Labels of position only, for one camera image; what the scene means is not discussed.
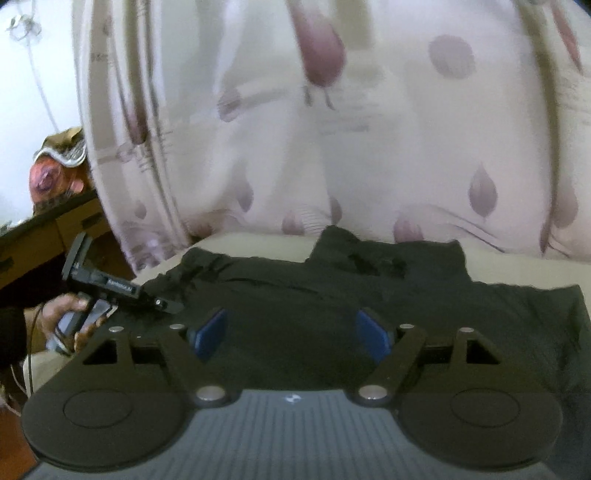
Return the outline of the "left hand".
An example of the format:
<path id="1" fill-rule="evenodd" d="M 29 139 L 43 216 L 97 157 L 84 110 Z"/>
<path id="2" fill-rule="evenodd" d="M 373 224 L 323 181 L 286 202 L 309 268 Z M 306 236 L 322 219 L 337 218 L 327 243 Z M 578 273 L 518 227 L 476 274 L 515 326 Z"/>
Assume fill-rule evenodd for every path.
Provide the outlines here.
<path id="1" fill-rule="evenodd" d="M 41 327 L 46 349 L 71 356 L 88 343 L 106 321 L 112 307 L 86 294 L 64 294 L 41 308 Z"/>

